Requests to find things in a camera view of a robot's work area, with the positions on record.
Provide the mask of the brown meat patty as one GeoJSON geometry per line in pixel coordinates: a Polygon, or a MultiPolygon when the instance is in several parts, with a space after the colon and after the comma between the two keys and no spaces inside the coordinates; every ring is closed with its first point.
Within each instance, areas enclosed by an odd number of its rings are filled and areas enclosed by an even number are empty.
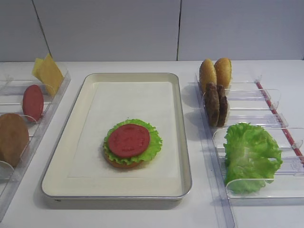
{"type": "Polygon", "coordinates": [[[219,98],[219,118],[217,127],[223,127],[225,124],[225,120],[228,112],[228,102],[225,93],[225,88],[223,85],[217,85],[217,92],[219,98]]]}
{"type": "Polygon", "coordinates": [[[206,84],[205,108],[208,115],[209,125],[217,126],[219,119],[219,96],[217,87],[213,82],[206,84]]]}

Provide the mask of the lettuce leaf on tray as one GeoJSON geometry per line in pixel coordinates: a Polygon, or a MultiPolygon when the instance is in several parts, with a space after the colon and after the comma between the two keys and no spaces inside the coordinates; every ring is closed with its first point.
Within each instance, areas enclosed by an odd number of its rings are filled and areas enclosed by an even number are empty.
{"type": "Polygon", "coordinates": [[[131,164],[132,162],[140,162],[140,161],[148,162],[148,161],[152,160],[158,152],[161,151],[161,148],[162,148],[162,139],[159,136],[159,133],[156,130],[156,128],[154,126],[152,126],[150,123],[146,123],[140,119],[127,119],[123,122],[116,124],[113,128],[111,128],[108,131],[106,137],[104,138],[104,143],[103,143],[103,152],[106,153],[107,155],[109,155],[110,160],[116,161],[119,164],[123,164],[124,162],[126,164],[131,164]],[[114,155],[110,151],[108,142],[107,142],[110,134],[114,130],[116,130],[118,127],[125,125],[125,124],[137,124],[137,125],[145,127],[149,131],[150,144],[149,144],[148,148],[142,154],[134,156],[134,157],[130,157],[130,158],[120,158],[120,157],[114,155]]]}

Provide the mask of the tomato slice on tray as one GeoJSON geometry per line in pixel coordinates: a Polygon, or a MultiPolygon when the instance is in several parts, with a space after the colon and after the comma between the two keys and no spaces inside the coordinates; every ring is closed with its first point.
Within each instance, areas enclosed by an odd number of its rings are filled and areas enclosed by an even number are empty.
{"type": "Polygon", "coordinates": [[[125,124],[114,130],[108,138],[110,151],[120,158],[142,154],[150,144],[149,131],[137,124],[125,124]]]}

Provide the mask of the large lettuce leaf in rack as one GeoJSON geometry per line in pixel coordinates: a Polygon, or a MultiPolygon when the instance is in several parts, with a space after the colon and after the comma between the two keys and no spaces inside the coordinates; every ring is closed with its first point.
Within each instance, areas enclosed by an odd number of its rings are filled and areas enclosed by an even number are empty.
{"type": "Polygon", "coordinates": [[[261,126],[237,123],[225,135],[225,185],[235,194],[257,192],[283,163],[276,140],[261,126]]]}

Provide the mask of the front yellow cheese slice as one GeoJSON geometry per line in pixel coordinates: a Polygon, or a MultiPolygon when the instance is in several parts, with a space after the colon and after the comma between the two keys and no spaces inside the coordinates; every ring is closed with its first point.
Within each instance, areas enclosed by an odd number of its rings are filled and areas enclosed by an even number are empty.
{"type": "Polygon", "coordinates": [[[41,82],[46,85],[49,95],[53,98],[60,88],[64,77],[50,54],[47,54],[39,66],[38,76],[41,82]]]}

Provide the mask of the tomato slice in left rack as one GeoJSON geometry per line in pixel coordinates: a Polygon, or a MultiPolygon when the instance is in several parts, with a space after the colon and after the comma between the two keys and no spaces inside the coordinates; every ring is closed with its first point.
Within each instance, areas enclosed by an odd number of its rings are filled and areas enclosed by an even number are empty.
{"type": "Polygon", "coordinates": [[[38,85],[29,86],[23,95],[22,110],[27,120],[37,122],[43,113],[44,98],[38,85]]]}

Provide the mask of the rear pale cheese slice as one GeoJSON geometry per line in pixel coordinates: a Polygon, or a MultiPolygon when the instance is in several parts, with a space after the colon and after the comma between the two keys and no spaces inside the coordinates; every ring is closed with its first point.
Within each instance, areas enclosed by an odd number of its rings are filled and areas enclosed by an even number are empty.
{"type": "Polygon", "coordinates": [[[40,66],[42,65],[42,63],[44,62],[44,59],[41,58],[36,58],[35,59],[35,63],[32,69],[32,75],[37,78],[38,80],[40,80],[40,76],[38,73],[38,69],[40,68],[40,66]]]}

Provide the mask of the metal baking tray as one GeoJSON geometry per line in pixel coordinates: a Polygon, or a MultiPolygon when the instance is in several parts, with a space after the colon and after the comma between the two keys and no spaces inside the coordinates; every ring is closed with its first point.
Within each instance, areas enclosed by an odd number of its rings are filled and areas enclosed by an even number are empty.
{"type": "Polygon", "coordinates": [[[179,79],[172,73],[94,73],[73,104],[41,183],[53,199],[178,200],[192,187],[179,79]],[[162,138],[161,151],[132,169],[103,156],[117,123],[140,119],[162,138]]]}

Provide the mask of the bottom bun on tray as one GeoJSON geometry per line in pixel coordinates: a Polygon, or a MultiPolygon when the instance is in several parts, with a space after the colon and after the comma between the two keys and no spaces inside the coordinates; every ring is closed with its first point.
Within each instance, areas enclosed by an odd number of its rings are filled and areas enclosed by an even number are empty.
{"type": "Polygon", "coordinates": [[[104,153],[104,158],[107,160],[107,162],[110,165],[112,165],[115,168],[119,168],[119,169],[131,169],[142,163],[142,161],[139,161],[139,162],[132,162],[131,164],[126,164],[125,162],[123,164],[119,164],[116,161],[110,160],[109,155],[107,155],[106,153],[104,153]]]}

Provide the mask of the left top bun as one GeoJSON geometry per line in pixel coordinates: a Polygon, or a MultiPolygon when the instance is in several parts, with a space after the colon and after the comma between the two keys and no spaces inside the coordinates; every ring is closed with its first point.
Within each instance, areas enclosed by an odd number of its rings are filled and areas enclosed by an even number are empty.
{"type": "Polygon", "coordinates": [[[210,59],[205,59],[199,68],[199,82],[203,92],[206,91],[206,84],[213,83],[217,85],[217,75],[213,62],[210,59]]]}

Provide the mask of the right top bun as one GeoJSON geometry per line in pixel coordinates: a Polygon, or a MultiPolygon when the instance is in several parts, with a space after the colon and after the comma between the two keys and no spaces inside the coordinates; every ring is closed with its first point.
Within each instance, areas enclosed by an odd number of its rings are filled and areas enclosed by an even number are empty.
{"type": "Polygon", "coordinates": [[[229,58],[220,58],[214,64],[217,74],[217,84],[227,89],[231,82],[232,65],[229,58]]]}

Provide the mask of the right clear acrylic rack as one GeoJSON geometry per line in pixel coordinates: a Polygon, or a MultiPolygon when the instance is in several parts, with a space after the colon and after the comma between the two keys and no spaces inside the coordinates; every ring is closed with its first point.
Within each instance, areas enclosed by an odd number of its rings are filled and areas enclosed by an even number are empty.
{"type": "MultiPolygon", "coordinates": [[[[296,206],[304,203],[304,156],[296,156],[293,148],[281,130],[277,117],[270,111],[261,91],[255,81],[231,82],[225,90],[228,113],[223,127],[211,127],[205,108],[204,93],[200,87],[199,74],[195,73],[193,83],[199,103],[199,111],[203,123],[204,136],[201,144],[209,184],[216,212],[219,216],[219,225],[223,228],[235,228],[237,222],[233,212],[234,207],[267,207],[267,206],[296,206]],[[225,135],[231,125],[247,123],[264,128],[277,142],[283,163],[274,175],[274,181],[267,183],[257,192],[249,194],[235,194],[225,185],[226,166],[225,148],[227,142],[225,135]]],[[[278,107],[271,94],[278,93],[275,89],[265,89],[271,102],[278,107]]],[[[303,128],[289,127],[282,114],[283,125],[290,132],[295,145],[304,155],[304,130],[303,128]]]]}

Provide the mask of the clear acrylic rack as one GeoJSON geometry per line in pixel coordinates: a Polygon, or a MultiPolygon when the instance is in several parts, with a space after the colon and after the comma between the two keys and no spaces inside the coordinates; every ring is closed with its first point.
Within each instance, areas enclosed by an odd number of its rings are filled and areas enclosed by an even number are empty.
{"type": "Polygon", "coordinates": [[[29,143],[21,156],[16,168],[7,162],[0,163],[0,217],[3,218],[21,183],[23,176],[36,153],[36,150],[65,94],[71,77],[65,65],[57,63],[63,74],[56,95],[52,97],[47,92],[47,86],[32,75],[32,62],[2,62],[0,64],[0,113],[15,113],[25,120],[29,143]],[[44,97],[42,118],[37,122],[30,122],[22,111],[22,99],[25,90],[31,85],[38,85],[44,97]]]}
{"type": "MultiPolygon", "coordinates": [[[[304,203],[304,156],[296,156],[293,148],[281,130],[277,117],[270,111],[261,91],[255,81],[231,82],[225,90],[228,113],[223,127],[211,127],[205,108],[204,93],[200,87],[199,74],[195,73],[193,83],[199,103],[199,111],[203,123],[204,136],[201,144],[209,184],[216,212],[219,216],[219,225],[223,228],[235,228],[237,222],[233,212],[234,207],[267,207],[267,206],[296,206],[304,203]],[[283,163],[274,175],[274,181],[267,183],[257,192],[249,194],[235,194],[225,185],[226,166],[225,148],[227,142],[225,135],[231,125],[247,123],[264,128],[277,142],[283,163]]],[[[271,94],[278,93],[275,89],[265,89],[271,102],[278,107],[271,94]]],[[[304,130],[303,128],[289,127],[282,114],[283,125],[290,132],[295,145],[304,155],[304,130]]]]}

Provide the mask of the red straw rod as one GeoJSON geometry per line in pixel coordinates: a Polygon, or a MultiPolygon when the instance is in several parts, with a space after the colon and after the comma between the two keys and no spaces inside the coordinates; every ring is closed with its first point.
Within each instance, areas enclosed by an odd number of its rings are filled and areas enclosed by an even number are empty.
{"type": "Polygon", "coordinates": [[[289,144],[293,148],[296,156],[303,156],[300,149],[295,145],[295,140],[293,139],[292,135],[286,129],[286,127],[283,125],[283,119],[281,117],[279,117],[275,105],[271,102],[270,96],[267,94],[266,90],[262,87],[259,80],[256,80],[255,84],[256,84],[257,88],[261,91],[261,94],[263,95],[270,111],[272,112],[273,115],[275,115],[277,117],[279,123],[281,124],[281,130],[282,130],[283,134],[285,135],[287,141],[289,142],[289,144]]]}

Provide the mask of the left clear acrylic rack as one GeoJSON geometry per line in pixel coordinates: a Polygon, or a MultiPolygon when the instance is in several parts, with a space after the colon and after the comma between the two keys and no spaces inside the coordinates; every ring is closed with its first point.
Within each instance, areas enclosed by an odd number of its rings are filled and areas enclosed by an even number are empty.
{"type": "Polygon", "coordinates": [[[0,64],[0,113],[15,113],[25,120],[29,143],[21,156],[16,168],[7,162],[0,163],[0,217],[3,218],[21,183],[23,176],[36,153],[36,150],[65,94],[71,77],[65,65],[57,63],[63,74],[56,95],[52,97],[47,92],[47,86],[32,75],[32,62],[2,62],[0,64]],[[25,90],[31,85],[38,85],[44,97],[42,118],[37,122],[30,122],[22,111],[22,99],[25,90]]]}

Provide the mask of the brown bun in left rack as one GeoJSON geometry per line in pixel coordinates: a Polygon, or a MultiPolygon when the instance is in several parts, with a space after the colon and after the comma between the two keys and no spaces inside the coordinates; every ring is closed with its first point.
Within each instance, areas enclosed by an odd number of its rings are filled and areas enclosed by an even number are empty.
{"type": "Polygon", "coordinates": [[[0,160],[16,167],[20,156],[29,142],[25,121],[18,114],[0,116],[0,160]]]}

